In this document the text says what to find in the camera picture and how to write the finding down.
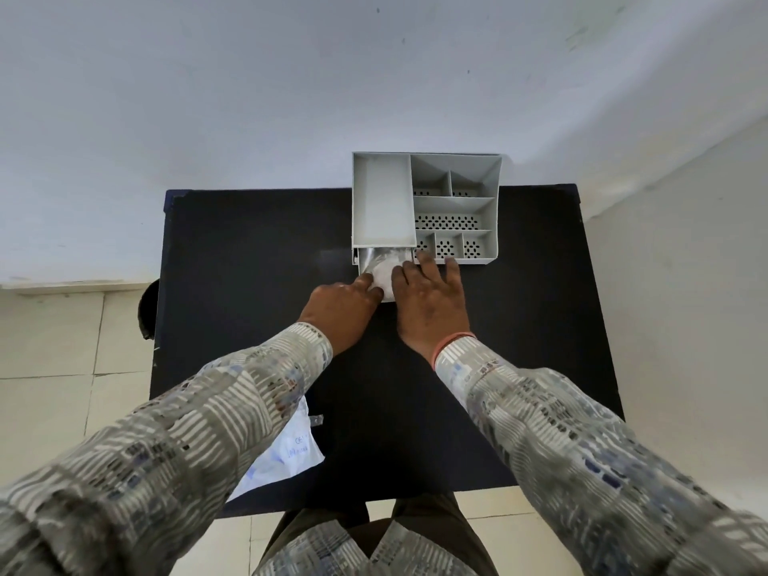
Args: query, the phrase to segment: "gray plastic organizer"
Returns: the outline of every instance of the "gray plastic organizer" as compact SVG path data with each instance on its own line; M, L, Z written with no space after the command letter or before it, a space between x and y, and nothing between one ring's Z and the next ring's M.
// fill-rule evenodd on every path
M485 265L498 256L502 156L355 153L352 262L358 249L427 250L438 263Z

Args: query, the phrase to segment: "finger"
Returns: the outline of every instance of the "finger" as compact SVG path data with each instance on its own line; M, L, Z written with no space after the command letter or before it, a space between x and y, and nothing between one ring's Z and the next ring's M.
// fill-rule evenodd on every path
M402 267L398 265L392 269L392 292L395 294L395 300L397 301L399 298L402 298L407 289L408 281L406 280L406 275L402 271Z
M435 260L432 258L431 254L423 250L419 250L416 253L416 258L418 259L419 264L422 266L422 272L427 279L430 281L442 282L440 269L437 268Z
M373 289L368 291L367 295L375 304L379 305L382 299L384 299L384 289L381 287L373 287Z
M352 281L352 287L354 289L360 289L361 291L367 291L373 284L373 275L370 272L364 272L357 279Z
M461 271L458 270L458 263L452 256L446 259L446 283L459 291L464 290Z
M409 285L415 285L418 282L424 282L426 279L419 269L411 261L407 260L402 264L402 271L406 274Z

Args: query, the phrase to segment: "sleeve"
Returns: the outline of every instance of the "sleeve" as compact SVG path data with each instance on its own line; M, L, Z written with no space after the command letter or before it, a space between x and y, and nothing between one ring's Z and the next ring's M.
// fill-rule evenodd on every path
M168 574L328 366L296 323L0 490L2 574Z
M460 338L438 377L585 574L768 574L768 524L734 512L551 369Z

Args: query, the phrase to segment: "orange bracelet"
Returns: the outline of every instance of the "orange bracelet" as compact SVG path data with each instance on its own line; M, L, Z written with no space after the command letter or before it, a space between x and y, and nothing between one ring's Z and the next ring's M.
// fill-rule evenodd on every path
M435 369L435 362L437 361L437 356L440 355L440 352L444 350L449 343L456 341L460 337L474 337L475 339L478 338L472 332L456 332L440 340L440 343L435 346L435 351L432 352L432 359L429 360L429 365L432 366L433 370Z

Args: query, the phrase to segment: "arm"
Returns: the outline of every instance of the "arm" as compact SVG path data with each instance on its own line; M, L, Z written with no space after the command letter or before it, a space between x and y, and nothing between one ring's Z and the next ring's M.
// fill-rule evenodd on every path
M300 322L203 367L0 490L0 573L167 574L382 298L318 287Z
M419 261L393 287L403 341L430 359L469 323L458 265L443 281ZM472 337L434 367L586 574L768 572L763 520L718 502L561 374L515 368Z

